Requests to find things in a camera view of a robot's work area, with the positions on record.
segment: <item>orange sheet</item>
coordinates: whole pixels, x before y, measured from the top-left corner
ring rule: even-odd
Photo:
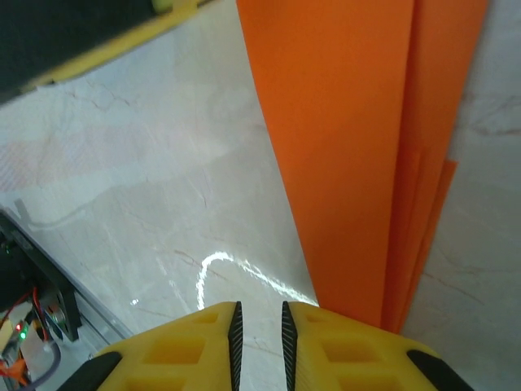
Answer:
[[[416,288],[418,287],[418,283],[422,277],[423,267],[425,266],[427,258],[429,257],[432,240],[434,239],[436,227],[438,225],[438,221],[440,220],[441,210],[443,209],[445,198],[447,198],[447,194],[449,193],[450,184],[453,181],[453,176],[456,172],[457,166],[458,163],[453,160],[446,160],[443,163],[440,182],[438,183],[436,197],[434,198],[434,203],[432,205],[432,210],[427,223],[427,230],[425,231],[422,243],[420,244],[418,257],[416,259],[416,263],[414,264],[413,278],[410,280],[409,289],[407,291],[407,300],[401,312],[400,329],[403,327],[405,320],[407,319],[410,305],[412,304],[414,294],[416,293]]]
[[[238,0],[321,306],[379,326],[413,0]]]
[[[411,31],[395,206],[391,231],[411,216],[405,242],[391,241],[387,260],[382,326],[399,331],[409,282],[440,181],[466,73],[486,11],[486,0],[416,0]],[[422,151],[412,212],[408,159]]]

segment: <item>white marble tile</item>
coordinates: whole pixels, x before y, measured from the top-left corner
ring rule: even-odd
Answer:
[[[493,2],[405,328],[477,389],[521,382],[520,20]],[[233,1],[1,107],[0,167],[0,203],[133,332],[241,300],[242,389],[285,388],[281,303],[314,294]]]

